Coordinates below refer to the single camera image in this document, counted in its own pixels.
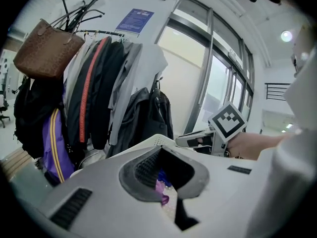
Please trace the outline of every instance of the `office chair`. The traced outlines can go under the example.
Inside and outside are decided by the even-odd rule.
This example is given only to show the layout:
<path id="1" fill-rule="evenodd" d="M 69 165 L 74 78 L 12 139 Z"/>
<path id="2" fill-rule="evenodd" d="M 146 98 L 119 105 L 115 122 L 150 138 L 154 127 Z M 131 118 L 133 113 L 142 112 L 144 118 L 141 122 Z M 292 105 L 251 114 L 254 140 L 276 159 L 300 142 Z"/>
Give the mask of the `office chair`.
<path id="1" fill-rule="evenodd" d="M 5 124 L 4 124 L 3 119 L 9 119 L 9 120 L 10 120 L 10 117 L 4 116 L 4 115 L 2 114 L 2 112 L 3 112 L 3 111 L 7 111 L 7 110 L 8 110 L 8 107 L 9 107 L 9 104 L 8 104 L 8 102 L 6 101 L 5 95 L 3 95 L 3 106 L 0 107 L 0 121 L 2 122 L 4 128 L 5 128 Z"/>

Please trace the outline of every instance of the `brown handbag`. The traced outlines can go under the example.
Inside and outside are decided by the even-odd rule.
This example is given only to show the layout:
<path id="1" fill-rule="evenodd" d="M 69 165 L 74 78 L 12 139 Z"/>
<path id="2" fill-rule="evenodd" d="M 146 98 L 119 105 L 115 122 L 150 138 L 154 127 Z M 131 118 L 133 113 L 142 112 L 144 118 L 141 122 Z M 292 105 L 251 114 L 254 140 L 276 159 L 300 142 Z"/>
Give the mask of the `brown handbag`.
<path id="1" fill-rule="evenodd" d="M 56 21 L 59 23 L 66 16 Z M 85 43 L 84 39 L 74 34 L 75 28 L 72 33 L 68 33 L 54 28 L 51 26 L 53 23 L 48 24 L 41 19 L 13 60 L 16 68 L 30 78 L 60 79 L 71 59 Z"/>

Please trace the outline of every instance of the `purple cloth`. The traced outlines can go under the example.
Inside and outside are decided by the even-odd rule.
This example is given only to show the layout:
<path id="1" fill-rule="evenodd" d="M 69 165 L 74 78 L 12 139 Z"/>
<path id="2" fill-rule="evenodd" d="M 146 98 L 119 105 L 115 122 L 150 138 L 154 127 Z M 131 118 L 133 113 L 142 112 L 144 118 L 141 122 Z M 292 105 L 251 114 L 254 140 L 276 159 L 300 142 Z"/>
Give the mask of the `purple cloth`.
<path id="1" fill-rule="evenodd" d="M 167 187 L 171 187 L 172 186 L 170 181 L 167 179 L 167 175 L 166 175 L 166 173 L 164 172 L 163 169 L 161 169 L 159 171 L 159 173 L 158 173 L 158 180 L 164 182 Z"/>
<path id="2" fill-rule="evenodd" d="M 61 113 L 55 109 L 43 124 L 43 163 L 46 169 L 62 183 L 74 172 L 62 135 Z"/>
<path id="3" fill-rule="evenodd" d="M 162 195 L 162 205 L 165 205 L 169 202 L 169 196 L 163 194 L 164 188 L 165 188 L 164 183 L 157 180 L 155 191 L 157 191 L 159 194 Z"/>

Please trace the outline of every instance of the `blue poster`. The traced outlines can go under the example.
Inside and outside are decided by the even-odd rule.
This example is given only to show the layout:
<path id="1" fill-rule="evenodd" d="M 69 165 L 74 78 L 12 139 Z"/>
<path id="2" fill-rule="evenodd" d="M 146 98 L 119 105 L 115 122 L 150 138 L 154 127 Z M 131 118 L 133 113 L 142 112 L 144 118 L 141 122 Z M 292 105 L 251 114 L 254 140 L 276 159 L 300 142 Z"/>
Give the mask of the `blue poster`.
<path id="1" fill-rule="evenodd" d="M 132 9 L 117 26 L 116 30 L 139 34 L 154 12 Z"/>

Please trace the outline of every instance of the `human hand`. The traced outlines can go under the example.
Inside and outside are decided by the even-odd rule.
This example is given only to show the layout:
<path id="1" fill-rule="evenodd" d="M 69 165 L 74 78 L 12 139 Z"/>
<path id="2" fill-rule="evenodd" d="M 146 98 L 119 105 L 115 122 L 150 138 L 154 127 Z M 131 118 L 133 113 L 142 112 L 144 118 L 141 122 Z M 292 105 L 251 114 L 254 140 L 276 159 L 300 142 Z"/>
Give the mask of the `human hand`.
<path id="1" fill-rule="evenodd" d="M 242 157 L 243 159 L 257 160 L 261 151 L 275 147 L 285 137 L 290 135 L 283 135 L 278 137 L 270 137 L 255 133 L 240 132 L 228 142 L 228 151 L 230 157 Z"/>

